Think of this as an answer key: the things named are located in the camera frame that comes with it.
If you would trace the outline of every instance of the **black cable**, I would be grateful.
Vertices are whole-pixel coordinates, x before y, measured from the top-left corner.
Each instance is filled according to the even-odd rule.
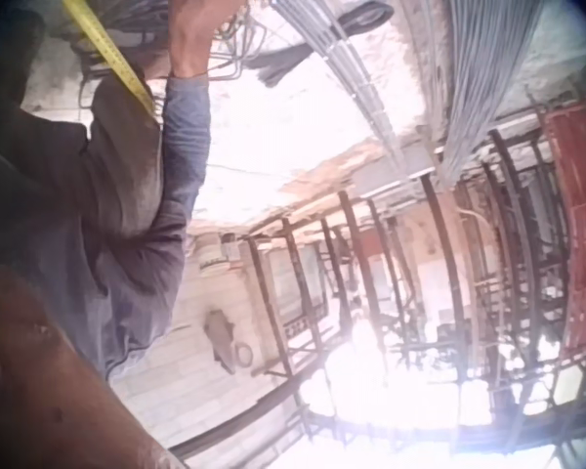
[[[393,13],[393,7],[371,0],[339,17],[339,24],[348,37],[352,37],[381,26],[393,16]],[[338,37],[334,26],[330,27],[330,30]],[[259,80],[268,88],[273,88],[287,73],[310,57],[313,51],[313,48],[304,42],[279,51],[260,54],[244,61],[244,65],[249,69],[260,70]]]

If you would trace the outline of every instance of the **gray long-sleeve shirt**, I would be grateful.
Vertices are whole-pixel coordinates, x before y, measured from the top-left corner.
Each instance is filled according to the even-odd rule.
[[[0,101],[0,266],[28,281],[78,353],[108,378],[170,323],[205,177],[210,106],[205,79],[169,80],[157,172],[158,126],[115,77],[96,95],[90,141],[77,124]],[[135,187],[148,180],[139,170],[122,179],[131,158],[162,176],[162,191]],[[149,198],[155,210],[145,228],[124,230],[152,206]]]

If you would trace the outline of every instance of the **hand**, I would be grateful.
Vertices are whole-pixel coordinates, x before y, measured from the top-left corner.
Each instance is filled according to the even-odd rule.
[[[172,74],[191,78],[208,70],[213,36],[246,0],[169,0]]]

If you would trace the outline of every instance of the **sleeve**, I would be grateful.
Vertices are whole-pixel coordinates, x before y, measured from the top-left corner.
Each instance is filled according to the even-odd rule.
[[[180,203],[190,220],[206,177],[211,143],[210,101],[205,77],[169,78],[163,123],[163,198]]]

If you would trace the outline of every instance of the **white wall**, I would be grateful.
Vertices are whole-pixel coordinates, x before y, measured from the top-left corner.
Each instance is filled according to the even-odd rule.
[[[247,253],[242,252],[246,260]],[[230,375],[214,362],[213,349],[202,329],[212,309],[221,309],[235,324],[235,339],[252,348],[250,368]],[[277,384],[275,378],[250,375],[265,358],[275,357],[267,321],[253,268],[200,277],[196,264],[189,262],[172,331],[135,367],[112,379],[111,386],[161,444],[169,447],[190,439],[252,406]],[[190,466],[231,467],[283,428],[289,415],[289,409],[278,407],[246,431],[192,458]]]

